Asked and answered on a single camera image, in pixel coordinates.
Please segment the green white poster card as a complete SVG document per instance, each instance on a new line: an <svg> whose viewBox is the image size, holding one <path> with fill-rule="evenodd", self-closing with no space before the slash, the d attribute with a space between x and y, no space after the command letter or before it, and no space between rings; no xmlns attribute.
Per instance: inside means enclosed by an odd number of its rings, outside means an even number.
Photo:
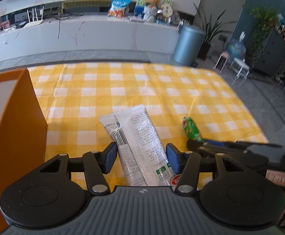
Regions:
<svg viewBox="0 0 285 235"><path fill-rule="evenodd" d="M173 0L137 0L133 15L143 18L145 7L155 7L156 9L161 9L161 6L165 3L172 6Z"/></svg>

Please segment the green sausage stick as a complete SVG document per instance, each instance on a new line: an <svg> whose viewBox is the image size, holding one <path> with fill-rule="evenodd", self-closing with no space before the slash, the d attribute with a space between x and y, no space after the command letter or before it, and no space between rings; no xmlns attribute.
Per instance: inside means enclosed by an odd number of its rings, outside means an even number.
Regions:
<svg viewBox="0 0 285 235"><path fill-rule="evenodd" d="M189 139L203 142L203 138L196 124L190 117L184 117L182 120L182 128Z"/></svg>

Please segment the white round stool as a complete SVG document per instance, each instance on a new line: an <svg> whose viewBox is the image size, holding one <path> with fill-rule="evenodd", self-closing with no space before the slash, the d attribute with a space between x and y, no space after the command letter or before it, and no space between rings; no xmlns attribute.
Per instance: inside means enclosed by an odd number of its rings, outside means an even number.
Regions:
<svg viewBox="0 0 285 235"><path fill-rule="evenodd" d="M236 73L232 84L234 84L239 78L242 78L243 81L245 81L250 73L250 67L243 60L238 58L233 59L229 68Z"/></svg>

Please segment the teddy bear in bouquet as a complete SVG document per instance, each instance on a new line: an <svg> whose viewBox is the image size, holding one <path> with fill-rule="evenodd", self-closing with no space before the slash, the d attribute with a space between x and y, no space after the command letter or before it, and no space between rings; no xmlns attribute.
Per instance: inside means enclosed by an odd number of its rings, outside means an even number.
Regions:
<svg viewBox="0 0 285 235"><path fill-rule="evenodd" d="M160 0L145 0L143 9L143 20L148 23L154 23L158 11Z"/></svg>

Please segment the grey metal trash can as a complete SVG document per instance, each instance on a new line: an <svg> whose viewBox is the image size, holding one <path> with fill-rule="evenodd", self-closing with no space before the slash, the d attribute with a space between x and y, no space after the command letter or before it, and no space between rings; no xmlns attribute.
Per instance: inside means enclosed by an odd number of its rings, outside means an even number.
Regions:
<svg viewBox="0 0 285 235"><path fill-rule="evenodd" d="M179 64L192 66L206 37L205 32L194 26L184 24L181 27L172 58Z"/></svg>

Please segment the round white sign card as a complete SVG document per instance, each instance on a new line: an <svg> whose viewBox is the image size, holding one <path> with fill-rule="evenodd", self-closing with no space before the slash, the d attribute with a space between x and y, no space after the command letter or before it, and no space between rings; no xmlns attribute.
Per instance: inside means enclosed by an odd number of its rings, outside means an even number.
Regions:
<svg viewBox="0 0 285 235"><path fill-rule="evenodd" d="M170 18L173 14L172 6L169 3L163 3L160 9L162 10L162 16L164 18Z"/></svg>

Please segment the trailing vine plant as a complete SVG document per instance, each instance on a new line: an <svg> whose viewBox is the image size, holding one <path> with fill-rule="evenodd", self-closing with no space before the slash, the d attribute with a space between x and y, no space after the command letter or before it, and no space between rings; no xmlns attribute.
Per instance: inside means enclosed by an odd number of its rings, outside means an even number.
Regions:
<svg viewBox="0 0 285 235"><path fill-rule="evenodd" d="M257 59L264 50L264 40L276 22L277 12L269 0L245 0L232 39L245 33L246 56Z"/></svg>

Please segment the orange storage box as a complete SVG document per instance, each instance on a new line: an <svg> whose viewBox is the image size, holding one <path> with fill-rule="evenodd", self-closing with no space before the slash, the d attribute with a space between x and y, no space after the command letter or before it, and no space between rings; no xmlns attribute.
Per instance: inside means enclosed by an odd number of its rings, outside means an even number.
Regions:
<svg viewBox="0 0 285 235"><path fill-rule="evenodd" d="M0 195L44 163L47 131L28 69L0 73ZM6 228L0 211L0 233Z"/></svg>

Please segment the white snack packet with text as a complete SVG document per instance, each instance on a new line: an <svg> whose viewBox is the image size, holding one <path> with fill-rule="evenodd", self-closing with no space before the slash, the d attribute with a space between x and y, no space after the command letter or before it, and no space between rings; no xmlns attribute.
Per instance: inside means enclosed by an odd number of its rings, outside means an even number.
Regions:
<svg viewBox="0 0 285 235"><path fill-rule="evenodd" d="M129 186L176 187L173 171L158 133L144 105L99 117L117 143L121 166Z"/></svg>

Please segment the tall green potted plant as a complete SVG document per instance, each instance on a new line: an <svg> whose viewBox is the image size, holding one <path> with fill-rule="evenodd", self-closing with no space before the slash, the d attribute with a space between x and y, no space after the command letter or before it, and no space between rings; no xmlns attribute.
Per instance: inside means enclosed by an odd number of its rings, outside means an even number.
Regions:
<svg viewBox="0 0 285 235"><path fill-rule="evenodd" d="M221 33L232 33L229 30L224 30L223 26L228 24L235 24L237 21L221 21L221 18L226 13L226 9L217 16L215 21L212 20L212 14L210 14L210 17L207 18L206 12L204 9L199 9L199 7L196 5L196 3L193 3L195 9L197 10L197 15L199 16L200 22L201 22L201 29L206 34L204 41L201 45L201 48L198 53L198 58L202 60L206 60L208 52L211 48L211 42L215 36Z"/></svg>

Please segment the blue snack bag on counter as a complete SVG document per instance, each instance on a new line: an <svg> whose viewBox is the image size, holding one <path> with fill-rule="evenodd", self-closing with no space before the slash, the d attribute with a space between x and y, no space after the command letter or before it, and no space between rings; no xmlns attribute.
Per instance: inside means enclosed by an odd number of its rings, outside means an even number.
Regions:
<svg viewBox="0 0 285 235"><path fill-rule="evenodd" d="M125 11L129 7L131 0L111 0L111 6L108 10L109 17L123 18Z"/></svg>

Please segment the white wifi router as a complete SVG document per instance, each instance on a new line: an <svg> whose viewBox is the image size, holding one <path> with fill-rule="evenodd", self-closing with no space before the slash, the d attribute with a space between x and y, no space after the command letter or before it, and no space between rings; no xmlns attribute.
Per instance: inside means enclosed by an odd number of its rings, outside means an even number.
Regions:
<svg viewBox="0 0 285 235"><path fill-rule="evenodd" d="M24 25L24 28L40 25L43 22L43 17L44 17L44 6L40 10L38 10L35 7L33 7L31 11L27 10L28 21Z"/></svg>

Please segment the blue water jug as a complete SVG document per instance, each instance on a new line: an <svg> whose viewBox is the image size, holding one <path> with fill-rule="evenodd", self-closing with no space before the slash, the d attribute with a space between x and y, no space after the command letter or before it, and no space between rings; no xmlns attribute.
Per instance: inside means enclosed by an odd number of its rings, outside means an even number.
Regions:
<svg viewBox="0 0 285 235"><path fill-rule="evenodd" d="M232 39L226 49L229 54L228 62L231 63L234 58L242 60L246 53L246 47L244 46L245 32L242 31L238 39Z"/></svg>

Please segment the small pink heater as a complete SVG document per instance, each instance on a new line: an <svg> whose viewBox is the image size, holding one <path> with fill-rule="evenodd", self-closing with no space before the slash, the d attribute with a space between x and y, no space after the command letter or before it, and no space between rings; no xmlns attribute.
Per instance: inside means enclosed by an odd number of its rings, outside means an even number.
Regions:
<svg viewBox="0 0 285 235"><path fill-rule="evenodd" d="M227 61L229 59L229 53L228 52L222 52L219 56L219 59L217 60L217 63L214 66L215 70L218 70L221 72L226 65Z"/></svg>

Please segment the white marble tv counter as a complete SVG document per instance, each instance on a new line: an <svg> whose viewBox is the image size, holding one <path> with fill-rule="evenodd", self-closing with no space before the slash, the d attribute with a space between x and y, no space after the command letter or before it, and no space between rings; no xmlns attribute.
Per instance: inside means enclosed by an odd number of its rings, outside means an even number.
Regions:
<svg viewBox="0 0 285 235"><path fill-rule="evenodd" d="M105 15L47 19L36 26L0 32L0 61L48 52L101 49L171 54L178 37L175 27Z"/></svg>

